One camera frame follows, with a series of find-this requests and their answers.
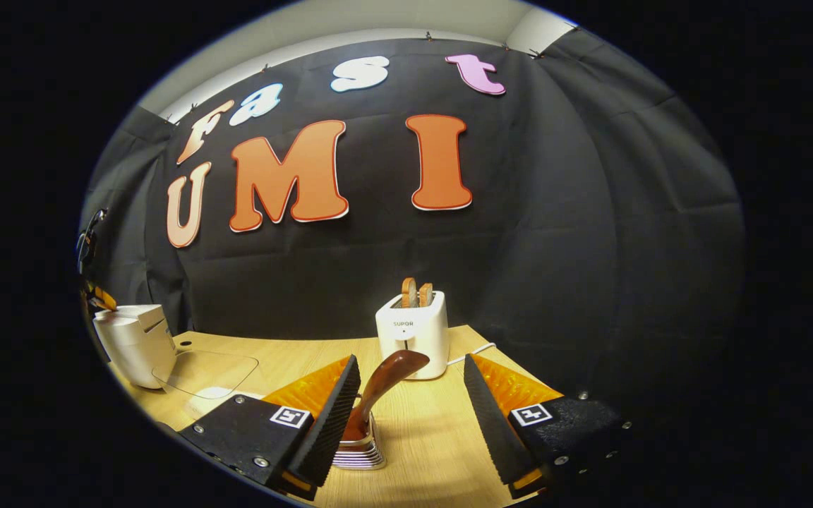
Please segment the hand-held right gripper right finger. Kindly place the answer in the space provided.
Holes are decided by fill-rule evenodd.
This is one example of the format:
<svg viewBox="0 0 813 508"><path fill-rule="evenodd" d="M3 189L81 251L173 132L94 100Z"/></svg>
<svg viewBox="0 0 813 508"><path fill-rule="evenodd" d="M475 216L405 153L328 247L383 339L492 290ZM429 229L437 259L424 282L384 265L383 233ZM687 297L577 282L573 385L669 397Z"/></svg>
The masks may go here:
<svg viewBox="0 0 813 508"><path fill-rule="evenodd" d="M580 490L613 472L632 422L602 401L564 395L477 353L464 385L488 454L513 499Z"/></svg>

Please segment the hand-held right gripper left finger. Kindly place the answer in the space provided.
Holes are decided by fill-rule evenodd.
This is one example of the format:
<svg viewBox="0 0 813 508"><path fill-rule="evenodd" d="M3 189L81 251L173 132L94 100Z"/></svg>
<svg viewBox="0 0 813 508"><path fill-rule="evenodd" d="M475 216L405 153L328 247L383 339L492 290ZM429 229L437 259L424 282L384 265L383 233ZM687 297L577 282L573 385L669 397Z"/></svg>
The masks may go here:
<svg viewBox="0 0 813 508"><path fill-rule="evenodd" d="M233 394L178 434L262 488L313 500L325 485L361 384L355 355L262 399Z"/></svg>

